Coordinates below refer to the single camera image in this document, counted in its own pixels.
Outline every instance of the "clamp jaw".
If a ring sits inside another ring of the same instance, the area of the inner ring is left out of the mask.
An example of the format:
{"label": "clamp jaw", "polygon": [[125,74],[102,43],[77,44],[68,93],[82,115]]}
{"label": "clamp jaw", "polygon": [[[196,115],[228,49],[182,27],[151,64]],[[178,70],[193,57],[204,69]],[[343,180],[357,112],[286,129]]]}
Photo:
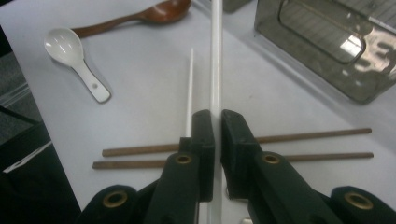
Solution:
{"label": "clamp jaw", "polygon": [[221,163],[230,199],[248,199],[255,224],[396,223],[374,195],[341,187],[328,198],[311,189],[281,155],[262,151],[242,115],[222,112]]}
{"label": "clamp jaw", "polygon": [[180,138],[157,181],[136,191],[116,185],[97,193],[79,216],[89,223],[180,223],[197,221],[198,203],[213,197],[215,141],[210,112],[192,116],[191,138]]}

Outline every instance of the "brown chopstick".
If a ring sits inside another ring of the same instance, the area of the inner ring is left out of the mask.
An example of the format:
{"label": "brown chopstick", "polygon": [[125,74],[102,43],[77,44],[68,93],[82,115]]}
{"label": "brown chopstick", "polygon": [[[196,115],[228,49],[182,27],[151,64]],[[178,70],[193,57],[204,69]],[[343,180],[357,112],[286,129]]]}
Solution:
{"label": "brown chopstick", "polygon": [[[295,141],[295,140],[323,138],[323,137],[335,137],[335,136],[353,135],[353,134],[371,133],[371,132],[372,129],[363,128],[363,129],[350,129],[350,130],[330,131],[330,132],[321,132],[321,133],[297,133],[297,134],[264,136],[264,137],[257,137],[256,140],[260,144],[267,144],[274,142]],[[178,151],[178,144],[148,146],[148,147],[124,147],[124,148],[104,149],[102,151],[102,156],[114,157],[114,156],[160,153],[160,152],[169,152],[169,151]]]}
{"label": "brown chopstick", "polygon": [[372,158],[373,152],[352,152],[352,153],[330,153],[330,154],[311,154],[311,155],[292,155],[285,156],[288,161],[328,161],[328,160],[347,160]]}
{"label": "brown chopstick", "polygon": [[[292,161],[325,161],[372,158],[372,152],[333,153],[333,154],[306,154],[284,156]],[[163,168],[165,161],[96,161],[93,169],[139,169],[139,168]]]}
{"label": "brown chopstick", "polygon": [[139,168],[163,168],[166,161],[95,161],[93,169],[139,169]]}
{"label": "brown chopstick", "polygon": [[295,140],[303,140],[303,139],[371,133],[371,132],[372,129],[363,128],[363,129],[349,129],[349,130],[330,131],[330,132],[321,132],[321,133],[296,133],[296,134],[265,136],[265,137],[258,137],[256,138],[256,140],[259,143],[263,144],[263,143],[286,142],[286,141],[295,141]]}
{"label": "brown chopstick", "polygon": [[149,154],[149,153],[169,152],[169,151],[178,151],[178,144],[105,149],[102,151],[102,156],[113,157],[113,156],[138,155],[138,154]]}

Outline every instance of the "hole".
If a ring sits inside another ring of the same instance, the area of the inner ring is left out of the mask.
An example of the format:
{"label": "hole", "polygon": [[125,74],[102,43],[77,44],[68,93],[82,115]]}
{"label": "hole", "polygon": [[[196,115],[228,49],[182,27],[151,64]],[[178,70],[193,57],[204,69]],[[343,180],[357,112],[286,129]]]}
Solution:
{"label": "hole", "polygon": [[345,194],[344,198],[347,202],[352,204],[353,206],[362,209],[362,210],[370,210],[373,208],[373,203],[363,195],[356,192],[348,192]]}
{"label": "hole", "polygon": [[107,208],[115,208],[123,205],[128,199],[128,195],[124,190],[116,190],[108,193],[103,199],[103,206]]}
{"label": "hole", "polygon": [[191,162],[191,157],[186,155],[178,156],[176,157],[176,162],[179,164],[187,164]]}
{"label": "hole", "polygon": [[271,164],[278,164],[280,162],[279,158],[273,155],[264,155],[262,156],[262,160]]}

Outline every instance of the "brown ladle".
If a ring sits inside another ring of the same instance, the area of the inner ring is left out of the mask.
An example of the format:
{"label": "brown ladle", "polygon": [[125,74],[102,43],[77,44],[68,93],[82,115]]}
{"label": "brown ladle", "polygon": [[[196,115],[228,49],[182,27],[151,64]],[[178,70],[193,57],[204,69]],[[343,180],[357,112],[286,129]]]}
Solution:
{"label": "brown ladle", "polygon": [[133,15],[105,21],[100,24],[72,29],[79,37],[96,35],[127,21],[168,23],[182,19],[189,11],[191,0],[168,0]]}

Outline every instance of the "white stick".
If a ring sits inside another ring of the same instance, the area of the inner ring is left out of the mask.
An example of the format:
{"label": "white stick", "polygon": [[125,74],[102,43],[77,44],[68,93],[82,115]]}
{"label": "white stick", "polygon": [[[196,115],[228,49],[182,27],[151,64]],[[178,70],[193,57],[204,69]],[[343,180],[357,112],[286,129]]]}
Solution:
{"label": "white stick", "polygon": [[222,0],[212,0],[210,112],[216,141],[213,200],[208,204],[207,223],[221,224],[222,170],[221,156],[221,92],[222,92]]}
{"label": "white stick", "polygon": [[190,52],[189,87],[187,93],[186,137],[191,137],[192,89],[194,82],[194,49]]}

